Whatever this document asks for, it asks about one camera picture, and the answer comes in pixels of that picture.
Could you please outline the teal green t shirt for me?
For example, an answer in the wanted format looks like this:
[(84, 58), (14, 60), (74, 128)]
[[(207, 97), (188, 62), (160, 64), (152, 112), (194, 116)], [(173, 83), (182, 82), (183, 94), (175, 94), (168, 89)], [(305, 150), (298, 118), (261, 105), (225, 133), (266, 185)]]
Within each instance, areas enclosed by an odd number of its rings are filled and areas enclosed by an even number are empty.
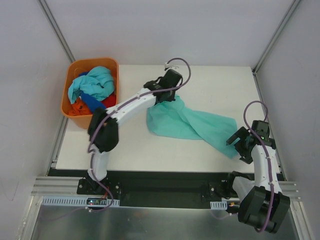
[(203, 140), (230, 159), (238, 154), (234, 147), (226, 144), (238, 129), (235, 119), (192, 110), (179, 96), (175, 101), (165, 101), (148, 108), (146, 125), (157, 136)]

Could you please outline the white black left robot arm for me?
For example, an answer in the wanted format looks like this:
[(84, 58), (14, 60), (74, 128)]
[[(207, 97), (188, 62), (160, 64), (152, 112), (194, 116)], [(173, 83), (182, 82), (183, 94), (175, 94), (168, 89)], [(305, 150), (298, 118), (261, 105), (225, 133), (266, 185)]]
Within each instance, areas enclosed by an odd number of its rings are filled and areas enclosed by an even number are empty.
[(88, 188), (99, 195), (105, 191), (109, 152), (119, 143), (119, 128), (139, 112), (159, 103), (172, 102), (175, 93), (181, 87), (182, 77), (168, 80), (159, 77), (146, 82), (132, 97), (110, 108), (95, 109), (89, 127), (89, 145), (87, 152), (91, 154), (87, 170), (90, 179)]

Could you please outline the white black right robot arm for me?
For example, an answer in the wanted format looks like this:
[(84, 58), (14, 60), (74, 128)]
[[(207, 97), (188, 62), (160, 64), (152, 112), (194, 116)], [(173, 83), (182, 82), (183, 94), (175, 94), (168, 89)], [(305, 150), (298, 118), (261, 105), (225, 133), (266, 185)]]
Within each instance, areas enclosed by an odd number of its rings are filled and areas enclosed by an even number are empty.
[(233, 171), (225, 184), (225, 192), (240, 200), (238, 221), (256, 231), (275, 234), (289, 208), (290, 198), (283, 194), (277, 178), (276, 143), (270, 137), (268, 122), (254, 120), (251, 128), (241, 127), (226, 145), (234, 145), (240, 160), (254, 165), (254, 179)]

